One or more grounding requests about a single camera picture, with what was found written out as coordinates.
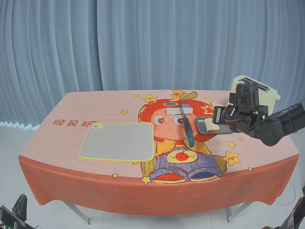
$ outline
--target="cartoon eye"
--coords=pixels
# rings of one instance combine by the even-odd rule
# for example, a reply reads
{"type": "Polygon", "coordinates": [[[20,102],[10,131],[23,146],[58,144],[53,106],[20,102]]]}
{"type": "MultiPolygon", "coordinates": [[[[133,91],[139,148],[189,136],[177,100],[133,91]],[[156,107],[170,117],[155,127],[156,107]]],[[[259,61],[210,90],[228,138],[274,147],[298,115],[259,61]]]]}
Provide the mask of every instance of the cartoon eye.
{"type": "Polygon", "coordinates": [[[183,124],[183,119],[182,119],[181,115],[175,115],[175,116],[173,117],[173,122],[174,122],[176,125],[183,124]]]}
{"type": "Polygon", "coordinates": [[[163,122],[164,122],[164,118],[163,118],[162,115],[157,115],[157,116],[155,117],[155,123],[156,123],[156,124],[162,124],[163,122]]]}

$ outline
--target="bread slice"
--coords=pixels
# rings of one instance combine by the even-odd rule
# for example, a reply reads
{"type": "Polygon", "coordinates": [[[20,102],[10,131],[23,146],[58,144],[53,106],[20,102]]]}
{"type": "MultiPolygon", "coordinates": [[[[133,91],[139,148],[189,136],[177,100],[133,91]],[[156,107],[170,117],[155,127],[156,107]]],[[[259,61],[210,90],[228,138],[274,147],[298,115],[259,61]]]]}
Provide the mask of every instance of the bread slice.
{"type": "Polygon", "coordinates": [[[204,123],[206,124],[208,132],[219,132],[220,128],[218,125],[212,123],[213,118],[206,118],[204,123]]]}
{"type": "Polygon", "coordinates": [[[214,103],[214,102],[210,102],[209,104],[211,106],[211,108],[214,110],[215,106],[218,106],[218,104],[214,103]]]}

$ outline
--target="gray tray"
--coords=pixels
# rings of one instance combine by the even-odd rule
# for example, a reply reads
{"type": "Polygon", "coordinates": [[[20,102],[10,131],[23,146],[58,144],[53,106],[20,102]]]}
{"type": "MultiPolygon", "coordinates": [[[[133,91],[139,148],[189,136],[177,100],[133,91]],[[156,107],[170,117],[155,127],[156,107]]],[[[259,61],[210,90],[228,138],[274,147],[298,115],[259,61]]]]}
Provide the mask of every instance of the gray tray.
{"type": "Polygon", "coordinates": [[[232,134],[233,132],[230,130],[230,128],[227,125],[218,125],[219,126],[219,132],[208,132],[206,124],[204,123],[204,120],[206,118],[211,118],[211,116],[205,116],[205,117],[196,117],[195,118],[195,124],[197,127],[197,130],[201,134],[232,134]]]}

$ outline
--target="knife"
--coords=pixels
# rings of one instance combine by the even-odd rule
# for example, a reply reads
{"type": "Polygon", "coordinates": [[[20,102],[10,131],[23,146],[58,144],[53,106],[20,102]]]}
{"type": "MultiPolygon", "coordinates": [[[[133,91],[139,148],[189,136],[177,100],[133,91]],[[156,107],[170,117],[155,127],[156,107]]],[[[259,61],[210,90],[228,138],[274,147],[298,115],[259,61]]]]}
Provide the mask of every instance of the knife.
{"type": "Polygon", "coordinates": [[[195,140],[194,140],[193,130],[192,130],[190,121],[189,121],[189,119],[184,114],[184,110],[183,110],[183,107],[182,107],[181,100],[179,101],[179,104],[180,104],[181,117],[183,119],[185,135],[186,135],[186,137],[187,137],[187,139],[189,141],[189,146],[190,147],[194,147],[195,140]]]}

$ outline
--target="cartoon girl print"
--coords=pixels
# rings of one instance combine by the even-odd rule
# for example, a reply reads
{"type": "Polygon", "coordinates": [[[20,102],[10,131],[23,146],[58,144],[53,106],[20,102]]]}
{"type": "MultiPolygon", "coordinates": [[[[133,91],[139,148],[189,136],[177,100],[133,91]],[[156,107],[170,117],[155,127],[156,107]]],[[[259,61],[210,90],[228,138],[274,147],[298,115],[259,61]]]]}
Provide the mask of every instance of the cartoon girl print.
{"type": "Polygon", "coordinates": [[[195,145],[190,148],[185,136],[181,115],[167,115],[167,108],[179,108],[178,99],[160,99],[142,106],[139,122],[151,122],[154,125],[155,156],[149,162],[141,162],[143,176],[159,183],[181,183],[185,181],[215,180],[227,171],[227,162],[223,157],[212,155],[204,144],[215,135],[202,135],[195,126],[197,116],[212,116],[212,108],[201,101],[181,100],[182,104],[193,108],[187,117],[193,129],[195,145]]]}

